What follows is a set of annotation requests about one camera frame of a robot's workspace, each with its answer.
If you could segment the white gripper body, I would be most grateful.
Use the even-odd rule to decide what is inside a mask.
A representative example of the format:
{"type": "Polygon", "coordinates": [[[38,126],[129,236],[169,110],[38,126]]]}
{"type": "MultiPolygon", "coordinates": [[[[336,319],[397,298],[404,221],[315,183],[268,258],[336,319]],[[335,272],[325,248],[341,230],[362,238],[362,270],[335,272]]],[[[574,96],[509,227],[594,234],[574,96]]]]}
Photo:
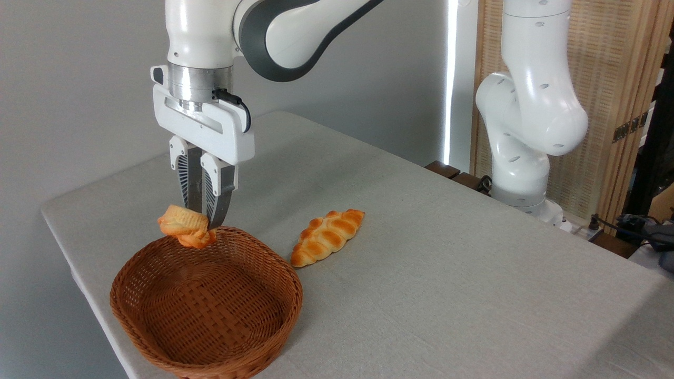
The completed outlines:
{"type": "Polygon", "coordinates": [[[150,70],[153,105],[160,127],[225,161],[238,165],[254,156],[250,112],[227,92],[232,69],[159,65],[150,70]]]}

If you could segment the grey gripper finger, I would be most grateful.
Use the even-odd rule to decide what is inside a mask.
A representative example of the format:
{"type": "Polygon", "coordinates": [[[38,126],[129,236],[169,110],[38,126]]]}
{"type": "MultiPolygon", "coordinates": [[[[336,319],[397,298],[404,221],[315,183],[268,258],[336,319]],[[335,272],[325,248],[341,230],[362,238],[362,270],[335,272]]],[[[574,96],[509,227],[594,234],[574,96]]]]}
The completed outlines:
{"type": "Polygon", "coordinates": [[[200,147],[173,136],[169,142],[171,168],[176,171],[185,208],[202,213],[203,173],[200,147]]]}
{"type": "Polygon", "coordinates": [[[238,183],[237,167],[229,165],[210,153],[201,157],[204,173],[205,216],[209,218],[209,229],[221,226],[229,210],[233,191],[238,183]]]}

